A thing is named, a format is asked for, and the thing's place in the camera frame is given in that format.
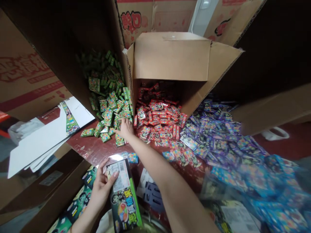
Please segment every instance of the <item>pile of candy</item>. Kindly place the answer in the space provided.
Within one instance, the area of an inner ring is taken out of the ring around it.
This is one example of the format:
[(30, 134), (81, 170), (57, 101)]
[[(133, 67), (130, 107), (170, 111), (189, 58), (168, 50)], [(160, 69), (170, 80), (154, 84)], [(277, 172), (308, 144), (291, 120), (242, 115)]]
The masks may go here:
[(160, 81), (151, 84), (150, 87), (143, 83), (139, 89), (134, 127), (142, 127), (137, 136), (147, 144), (154, 141), (156, 147), (169, 147), (170, 151), (163, 152), (168, 161), (178, 161), (182, 166), (190, 164), (197, 168), (201, 163), (192, 151), (186, 150), (186, 145), (179, 141), (187, 115), (180, 112), (179, 101), (171, 100), (174, 96), (170, 92), (173, 85), (174, 82), (170, 81)]
[(231, 104), (209, 95), (185, 123), (180, 140), (213, 166), (212, 179), (246, 197), (271, 232), (309, 232), (311, 195), (296, 180), (299, 166), (242, 136)]
[[(128, 118), (132, 122), (132, 100), (128, 88), (124, 85), (120, 62), (110, 51), (106, 56), (93, 51), (88, 56), (77, 56), (77, 60), (88, 79), (92, 109), (101, 120), (96, 128), (84, 130), (81, 137), (100, 136), (105, 143), (111, 139), (115, 129), (120, 129), (121, 118)], [(116, 146), (125, 144), (124, 139), (116, 135)]]

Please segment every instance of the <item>finger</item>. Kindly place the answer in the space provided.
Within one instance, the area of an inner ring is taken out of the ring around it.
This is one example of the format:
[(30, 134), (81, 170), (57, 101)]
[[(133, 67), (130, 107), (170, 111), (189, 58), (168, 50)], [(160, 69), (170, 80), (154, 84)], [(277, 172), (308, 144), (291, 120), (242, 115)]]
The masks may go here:
[(106, 158), (98, 167), (97, 169), (97, 175), (102, 175), (103, 174), (103, 168), (106, 165), (106, 163), (109, 161), (109, 158)]
[(119, 171), (113, 173), (112, 176), (109, 178), (109, 180), (107, 181), (107, 184), (105, 185), (105, 188), (107, 190), (111, 189), (111, 187), (113, 186), (114, 182), (118, 178), (118, 175), (119, 175)]

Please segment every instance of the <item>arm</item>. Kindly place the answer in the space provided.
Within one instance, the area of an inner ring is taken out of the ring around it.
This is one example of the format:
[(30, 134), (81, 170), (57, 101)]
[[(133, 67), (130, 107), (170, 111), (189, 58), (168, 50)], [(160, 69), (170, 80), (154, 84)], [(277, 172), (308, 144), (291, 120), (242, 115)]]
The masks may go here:
[(108, 161), (109, 159), (104, 160), (98, 167), (89, 204), (85, 212), (72, 225), (70, 233), (90, 232), (105, 206), (110, 189), (119, 175), (119, 172), (115, 172), (108, 180), (107, 176), (103, 174), (103, 168)]
[(182, 176), (157, 151), (133, 134), (128, 119), (122, 119), (121, 131), (160, 189), (173, 232), (219, 232), (195, 193)]

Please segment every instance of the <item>person's left hand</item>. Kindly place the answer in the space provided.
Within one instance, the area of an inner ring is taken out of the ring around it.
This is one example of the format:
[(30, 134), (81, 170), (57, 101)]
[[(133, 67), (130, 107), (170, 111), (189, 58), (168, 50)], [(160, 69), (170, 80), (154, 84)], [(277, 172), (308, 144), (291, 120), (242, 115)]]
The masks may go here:
[(93, 190), (92, 190), (90, 202), (92, 202), (95, 206), (99, 208), (103, 208), (104, 205), (106, 204), (106, 201), (109, 197), (110, 189), (119, 175), (119, 172), (115, 172), (112, 174), (112, 176), (108, 180), (107, 176), (104, 174), (104, 171), (103, 171), (108, 161), (109, 161), (109, 158), (105, 159), (99, 165), (97, 169), (96, 179), (93, 184)]

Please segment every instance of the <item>hand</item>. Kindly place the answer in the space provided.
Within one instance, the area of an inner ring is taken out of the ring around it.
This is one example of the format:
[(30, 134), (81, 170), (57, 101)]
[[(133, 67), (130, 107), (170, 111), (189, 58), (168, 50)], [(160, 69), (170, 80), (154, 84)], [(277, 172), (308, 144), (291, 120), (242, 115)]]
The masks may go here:
[(90, 200), (92, 206), (100, 209), (105, 206), (109, 197), (110, 189), (119, 175), (119, 172), (115, 172), (108, 180), (106, 174), (104, 174), (103, 172), (104, 167), (108, 161), (109, 158), (105, 159), (97, 169), (96, 179), (93, 184), (93, 190)]
[(122, 118), (121, 120), (121, 131), (115, 130), (115, 132), (126, 140), (131, 135), (134, 135), (134, 129), (132, 122), (130, 122), (128, 119)]

